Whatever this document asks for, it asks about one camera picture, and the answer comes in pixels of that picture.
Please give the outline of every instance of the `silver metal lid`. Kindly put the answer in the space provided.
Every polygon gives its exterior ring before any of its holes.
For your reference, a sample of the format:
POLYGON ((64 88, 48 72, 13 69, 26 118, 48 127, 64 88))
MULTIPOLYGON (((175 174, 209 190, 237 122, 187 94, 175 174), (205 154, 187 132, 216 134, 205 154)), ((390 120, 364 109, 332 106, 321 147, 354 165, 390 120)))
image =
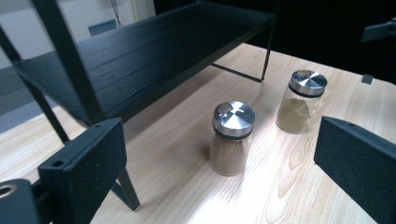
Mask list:
POLYGON ((253 131, 254 111, 241 102, 222 103, 213 114, 213 129, 224 137, 243 139, 253 131))
POLYGON ((326 88, 326 77, 310 70, 298 70, 291 75, 290 88, 306 97, 319 97, 326 88))

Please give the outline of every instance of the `glass jar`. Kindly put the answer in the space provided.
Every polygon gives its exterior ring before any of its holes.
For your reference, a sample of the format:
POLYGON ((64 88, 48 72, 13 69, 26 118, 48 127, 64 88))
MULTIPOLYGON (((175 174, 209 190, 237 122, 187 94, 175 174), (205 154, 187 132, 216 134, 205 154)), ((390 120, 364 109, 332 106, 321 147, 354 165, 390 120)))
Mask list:
POLYGON ((287 133, 302 133, 309 125, 326 85, 326 77, 317 72, 294 72, 277 112, 277 126, 287 133))
POLYGON ((240 102, 226 102, 216 107, 209 155, 209 163, 216 172, 237 175, 244 170, 254 119, 253 110, 240 102))

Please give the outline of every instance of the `black shelf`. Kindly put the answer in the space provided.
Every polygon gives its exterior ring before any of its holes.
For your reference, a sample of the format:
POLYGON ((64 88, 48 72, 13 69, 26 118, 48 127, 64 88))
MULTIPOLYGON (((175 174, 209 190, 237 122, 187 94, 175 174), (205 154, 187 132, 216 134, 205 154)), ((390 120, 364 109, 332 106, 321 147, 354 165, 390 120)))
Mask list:
MULTIPOLYGON (((125 121, 272 20, 272 14, 197 2, 76 46, 104 117, 125 121)), ((87 116, 56 51, 14 65, 75 119, 88 126, 100 121, 87 116)))

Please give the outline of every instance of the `wooden table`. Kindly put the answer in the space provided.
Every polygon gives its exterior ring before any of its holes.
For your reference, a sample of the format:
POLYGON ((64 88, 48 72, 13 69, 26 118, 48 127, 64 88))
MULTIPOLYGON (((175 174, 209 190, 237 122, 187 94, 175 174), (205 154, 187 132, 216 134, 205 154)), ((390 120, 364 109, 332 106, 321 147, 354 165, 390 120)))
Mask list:
MULTIPOLYGON (((218 63, 259 77, 265 49, 242 45, 218 63)), ((56 108, 73 137, 84 131, 56 108)), ((124 124, 127 169, 141 201, 132 212, 110 192, 92 223, 374 223, 313 162, 321 116, 344 119, 396 143, 396 87, 326 65, 272 52, 263 83, 207 67, 124 124), (290 75, 328 79, 312 126, 301 134, 275 119, 290 75), (256 113, 247 166, 218 175, 208 164, 211 118, 230 100, 256 113)), ((62 143, 43 116, 0 135, 0 181, 37 179, 35 168, 62 143)))

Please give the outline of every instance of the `screw hole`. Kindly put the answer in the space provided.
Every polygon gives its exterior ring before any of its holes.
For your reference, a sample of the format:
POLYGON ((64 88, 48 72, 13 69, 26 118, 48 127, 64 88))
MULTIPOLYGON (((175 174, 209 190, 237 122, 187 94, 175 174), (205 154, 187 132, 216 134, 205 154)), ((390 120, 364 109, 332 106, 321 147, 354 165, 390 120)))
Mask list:
POLYGON ((0 187, 0 198, 5 198, 17 189, 16 185, 4 185, 0 187))
POLYGON ((52 166, 53 167, 58 167, 58 166, 62 166, 64 163, 62 161, 55 161, 52 166))

